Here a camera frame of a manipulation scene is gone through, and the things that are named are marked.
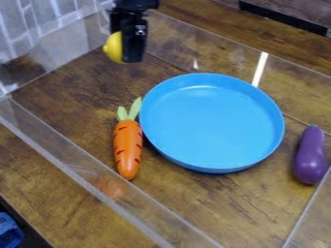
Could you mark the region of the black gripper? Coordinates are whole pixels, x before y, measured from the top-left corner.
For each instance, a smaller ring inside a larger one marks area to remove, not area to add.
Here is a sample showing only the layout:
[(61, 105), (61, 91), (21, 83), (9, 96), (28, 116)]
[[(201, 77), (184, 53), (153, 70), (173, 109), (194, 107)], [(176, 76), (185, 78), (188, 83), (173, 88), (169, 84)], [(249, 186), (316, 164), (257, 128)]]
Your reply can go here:
[(109, 33), (121, 31), (124, 63), (144, 60), (146, 21), (140, 14), (145, 10), (157, 9), (158, 3), (158, 0), (113, 0), (113, 7), (108, 10)]

